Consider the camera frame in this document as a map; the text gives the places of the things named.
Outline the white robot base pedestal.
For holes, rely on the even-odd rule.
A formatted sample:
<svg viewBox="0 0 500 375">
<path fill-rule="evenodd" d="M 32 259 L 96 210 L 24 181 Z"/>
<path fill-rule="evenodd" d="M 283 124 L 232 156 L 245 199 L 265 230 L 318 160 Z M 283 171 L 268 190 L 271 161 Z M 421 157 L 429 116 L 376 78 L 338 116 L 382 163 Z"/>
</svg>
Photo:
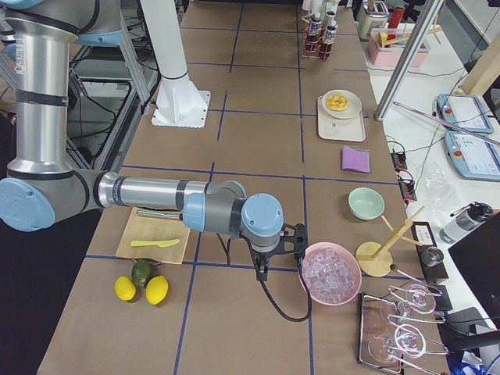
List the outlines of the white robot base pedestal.
<svg viewBox="0 0 500 375">
<path fill-rule="evenodd" d="M 141 7 L 161 77 L 152 124 L 204 127 L 211 93 L 189 77 L 175 2 L 145 0 Z"/>
</svg>

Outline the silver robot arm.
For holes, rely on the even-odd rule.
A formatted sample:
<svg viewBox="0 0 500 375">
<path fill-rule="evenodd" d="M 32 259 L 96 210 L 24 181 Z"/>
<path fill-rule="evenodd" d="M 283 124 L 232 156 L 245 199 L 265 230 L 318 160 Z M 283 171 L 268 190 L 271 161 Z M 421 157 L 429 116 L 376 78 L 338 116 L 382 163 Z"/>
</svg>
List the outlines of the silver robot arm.
<svg viewBox="0 0 500 375">
<path fill-rule="evenodd" d="M 111 205 L 175 209 L 184 225 L 244 239 L 261 256 L 284 250 L 280 202 L 236 181 L 122 177 L 66 161 L 69 53 L 74 43 L 118 45 L 118 1 L 7 1 L 16 41 L 16 157 L 1 182 L 1 218 L 34 231 Z"/>
</svg>

